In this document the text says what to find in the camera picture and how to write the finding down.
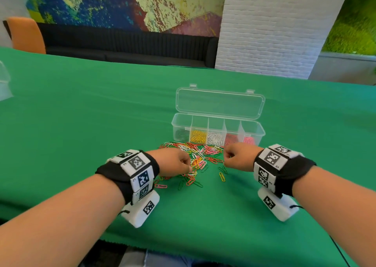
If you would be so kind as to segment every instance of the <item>plastic container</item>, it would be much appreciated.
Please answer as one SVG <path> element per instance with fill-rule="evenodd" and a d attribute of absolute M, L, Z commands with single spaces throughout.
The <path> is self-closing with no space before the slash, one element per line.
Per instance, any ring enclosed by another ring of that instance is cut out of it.
<path fill-rule="evenodd" d="M 8 85 L 10 80 L 11 77 L 8 73 L 8 70 L 5 68 L 5 65 L 0 61 L 0 101 L 13 96 Z"/>
<path fill-rule="evenodd" d="M 208 145 L 247 142 L 259 145 L 265 131 L 256 121 L 265 97 L 245 93 L 198 89 L 196 84 L 176 90 L 174 140 Z"/>

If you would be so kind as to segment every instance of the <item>green tablecloth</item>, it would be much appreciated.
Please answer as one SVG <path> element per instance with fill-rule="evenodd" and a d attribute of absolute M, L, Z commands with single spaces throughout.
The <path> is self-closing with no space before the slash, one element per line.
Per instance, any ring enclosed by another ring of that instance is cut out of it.
<path fill-rule="evenodd" d="M 129 148 L 172 140 L 179 87 L 266 97 L 261 146 L 280 143 L 323 168 L 376 189 L 376 88 L 211 69 L 97 62 L 0 48 L 15 97 L 0 102 L 0 217 L 10 219 L 90 176 Z M 171 179 L 145 224 L 121 217 L 103 239 L 234 265 L 344 266 L 327 233 L 305 211 L 279 222 L 257 196 L 252 174 L 203 188 Z"/>

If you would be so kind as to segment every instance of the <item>orange chair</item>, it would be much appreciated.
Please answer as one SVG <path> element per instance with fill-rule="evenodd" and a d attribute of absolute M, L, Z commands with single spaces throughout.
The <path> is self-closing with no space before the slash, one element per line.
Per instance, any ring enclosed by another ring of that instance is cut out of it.
<path fill-rule="evenodd" d="M 12 35 L 13 48 L 46 54 L 44 40 L 35 20 L 27 17 L 9 17 L 7 23 Z"/>

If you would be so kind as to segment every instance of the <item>white brick wall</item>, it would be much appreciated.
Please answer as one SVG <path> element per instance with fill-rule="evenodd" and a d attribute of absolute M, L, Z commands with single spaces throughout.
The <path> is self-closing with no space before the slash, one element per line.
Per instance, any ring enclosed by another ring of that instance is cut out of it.
<path fill-rule="evenodd" d="M 26 0 L 0 0 L 0 46 L 12 47 L 12 41 L 3 26 L 3 20 L 9 16 L 30 17 Z"/>
<path fill-rule="evenodd" d="M 307 79 L 344 0 L 225 0 L 215 67 Z"/>

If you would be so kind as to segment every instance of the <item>colorful mural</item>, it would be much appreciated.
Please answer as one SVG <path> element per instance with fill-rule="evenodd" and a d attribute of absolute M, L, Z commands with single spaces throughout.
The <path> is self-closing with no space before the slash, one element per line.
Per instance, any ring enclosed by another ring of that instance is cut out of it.
<path fill-rule="evenodd" d="M 27 0 L 37 22 L 219 36 L 224 0 Z"/>
<path fill-rule="evenodd" d="M 376 55 L 376 0 L 345 0 L 322 50 Z"/>

